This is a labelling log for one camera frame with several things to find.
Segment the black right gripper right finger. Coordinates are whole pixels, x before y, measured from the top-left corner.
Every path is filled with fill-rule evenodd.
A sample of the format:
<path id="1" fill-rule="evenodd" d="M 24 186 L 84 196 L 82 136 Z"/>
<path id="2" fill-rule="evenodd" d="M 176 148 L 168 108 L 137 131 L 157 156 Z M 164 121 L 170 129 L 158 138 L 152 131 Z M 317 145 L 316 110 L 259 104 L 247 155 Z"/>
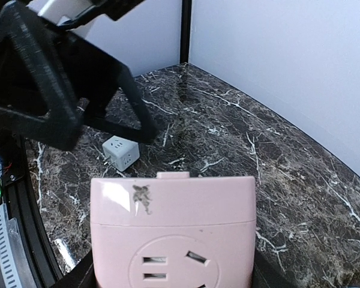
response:
<path id="1" fill-rule="evenodd" d="M 282 288 L 288 287 L 288 282 L 272 267 L 272 265 L 255 251 L 252 276 L 253 288 Z"/>

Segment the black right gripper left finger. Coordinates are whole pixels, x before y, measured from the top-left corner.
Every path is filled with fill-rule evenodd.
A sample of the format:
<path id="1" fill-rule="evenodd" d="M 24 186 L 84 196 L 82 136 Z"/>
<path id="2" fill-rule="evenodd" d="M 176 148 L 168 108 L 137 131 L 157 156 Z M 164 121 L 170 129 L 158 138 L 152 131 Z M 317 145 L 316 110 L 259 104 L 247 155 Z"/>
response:
<path id="1" fill-rule="evenodd" d="M 75 268 L 57 281 L 53 288 L 95 288 L 93 258 L 87 254 Z"/>

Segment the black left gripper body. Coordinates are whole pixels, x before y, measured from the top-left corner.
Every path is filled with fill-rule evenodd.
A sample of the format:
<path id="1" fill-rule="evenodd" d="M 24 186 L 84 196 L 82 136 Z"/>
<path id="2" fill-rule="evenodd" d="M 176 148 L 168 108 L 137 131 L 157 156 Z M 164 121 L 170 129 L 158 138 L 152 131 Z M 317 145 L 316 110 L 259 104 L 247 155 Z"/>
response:
<path id="1" fill-rule="evenodd" d="M 42 23 L 63 64 L 78 99 L 88 100 L 88 108 L 105 108 L 121 88 L 132 103 L 132 76 L 129 68 L 77 34 L 49 20 Z"/>

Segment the white cube socket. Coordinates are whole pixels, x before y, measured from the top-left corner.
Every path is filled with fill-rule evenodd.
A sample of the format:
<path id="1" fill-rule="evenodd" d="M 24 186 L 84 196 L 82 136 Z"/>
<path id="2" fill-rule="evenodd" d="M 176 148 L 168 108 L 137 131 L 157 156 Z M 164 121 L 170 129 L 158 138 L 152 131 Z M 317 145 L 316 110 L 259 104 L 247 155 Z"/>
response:
<path id="1" fill-rule="evenodd" d="M 123 172 L 140 158 L 139 144 L 112 136 L 102 144 L 103 152 L 111 165 Z"/>

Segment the pink cube socket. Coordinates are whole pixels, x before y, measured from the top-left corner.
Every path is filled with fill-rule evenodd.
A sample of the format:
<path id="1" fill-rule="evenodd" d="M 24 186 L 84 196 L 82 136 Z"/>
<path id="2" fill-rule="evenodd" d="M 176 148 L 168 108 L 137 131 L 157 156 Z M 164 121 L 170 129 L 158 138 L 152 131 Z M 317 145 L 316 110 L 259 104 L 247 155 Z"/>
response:
<path id="1" fill-rule="evenodd" d="M 252 176 L 93 178 L 90 230 L 98 287 L 250 287 Z"/>

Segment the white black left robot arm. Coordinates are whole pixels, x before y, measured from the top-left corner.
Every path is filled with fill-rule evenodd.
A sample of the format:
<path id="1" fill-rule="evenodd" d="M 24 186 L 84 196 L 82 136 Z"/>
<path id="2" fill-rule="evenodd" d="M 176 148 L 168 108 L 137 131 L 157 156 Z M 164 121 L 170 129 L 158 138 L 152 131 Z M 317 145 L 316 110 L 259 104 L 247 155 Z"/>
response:
<path id="1" fill-rule="evenodd" d="M 0 1 L 0 147 L 13 134 L 71 150 L 83 125 L 139 143 L 157 128 L 128 67 L 85 40 L 137 1 Z"/>

